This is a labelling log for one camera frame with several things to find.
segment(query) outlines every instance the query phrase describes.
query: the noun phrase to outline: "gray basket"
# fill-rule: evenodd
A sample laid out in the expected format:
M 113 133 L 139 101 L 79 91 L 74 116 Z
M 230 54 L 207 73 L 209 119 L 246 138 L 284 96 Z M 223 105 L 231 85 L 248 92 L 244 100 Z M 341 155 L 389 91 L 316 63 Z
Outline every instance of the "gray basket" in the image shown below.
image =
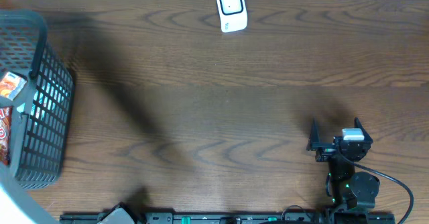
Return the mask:
M 23 188 L 54 183 L 62 168 L 74 81 L 46 41 L 43 18 L 32 11 L 0 10 L 0 77 L 7 71 L 27 84 L 13 101 L 9 169 Z

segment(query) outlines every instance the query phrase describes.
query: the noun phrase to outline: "brown tabletop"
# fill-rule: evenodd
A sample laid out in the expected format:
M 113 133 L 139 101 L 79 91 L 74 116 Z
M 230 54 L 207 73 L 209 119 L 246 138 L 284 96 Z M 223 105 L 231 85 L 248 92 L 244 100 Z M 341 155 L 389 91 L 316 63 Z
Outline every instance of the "brown tabletop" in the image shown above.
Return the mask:
M 247 0 L 231 34 L 215 0 L 2 1 L 41 13 L 77 72 L 62 177 L 30 192 L 53 216 L 321 208 L 311 118 L 330 139 L 357 116 L 360 163 L 429 222 L 429 0 Z M 381 178 L 375 210 L 399 220 L 408 201 Z

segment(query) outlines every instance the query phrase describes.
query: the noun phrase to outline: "white device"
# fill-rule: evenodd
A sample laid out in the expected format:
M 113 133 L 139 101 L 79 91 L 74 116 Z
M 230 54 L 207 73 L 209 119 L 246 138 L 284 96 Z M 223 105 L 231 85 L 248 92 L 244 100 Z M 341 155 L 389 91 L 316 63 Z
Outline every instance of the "white device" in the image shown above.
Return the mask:
M 244 0 L 217 0 L 222 32 L 243 30 L 247 26 L 247 10 Z

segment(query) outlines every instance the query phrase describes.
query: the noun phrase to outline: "red snack wrapper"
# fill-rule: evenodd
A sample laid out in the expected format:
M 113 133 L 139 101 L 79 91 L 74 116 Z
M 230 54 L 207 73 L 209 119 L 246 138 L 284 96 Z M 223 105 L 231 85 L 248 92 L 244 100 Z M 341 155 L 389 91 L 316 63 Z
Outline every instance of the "red snack wrapper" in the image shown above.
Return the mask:
M 0 162 L 9 165 L 12 107 L 0 108 Z

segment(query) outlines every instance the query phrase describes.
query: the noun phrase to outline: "snack package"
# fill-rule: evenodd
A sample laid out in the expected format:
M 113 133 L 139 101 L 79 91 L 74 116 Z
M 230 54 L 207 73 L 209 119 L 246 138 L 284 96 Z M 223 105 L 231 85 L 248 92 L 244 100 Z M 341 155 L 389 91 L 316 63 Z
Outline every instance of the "snack package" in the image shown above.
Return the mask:
M 0 95 L 14 100 L 26 83 L 27 81 L 24 78 L 12 72 L 6 72 L 0 81 Z
M 9 164 L 12 107 L 0 108 L 0 162 Z

